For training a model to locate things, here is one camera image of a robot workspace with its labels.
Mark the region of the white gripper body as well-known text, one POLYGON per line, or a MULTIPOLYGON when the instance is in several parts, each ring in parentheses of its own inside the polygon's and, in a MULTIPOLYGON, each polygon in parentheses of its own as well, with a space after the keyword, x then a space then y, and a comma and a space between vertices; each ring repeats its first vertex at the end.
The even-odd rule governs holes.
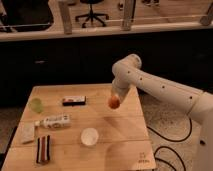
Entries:
POLYGON ((117 96, 120 102, 123 102, 126 98, 128 92, 130 90, 130 86, 119 86, 115 82, 112 83, 111 94, 117 96))

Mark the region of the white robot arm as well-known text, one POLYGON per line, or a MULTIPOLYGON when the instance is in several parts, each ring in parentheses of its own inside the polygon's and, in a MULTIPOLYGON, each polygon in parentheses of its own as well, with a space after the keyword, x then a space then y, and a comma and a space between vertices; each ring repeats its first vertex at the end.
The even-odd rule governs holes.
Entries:
POLYGON ((108 105, 116 109, 124 101, 130 86, 175 105, 201 125, 193 171, 213 171, 213 94, 164 79, 141 70, 142 61, 136 54, 118 60, 112 66, 111 97, 108 105))

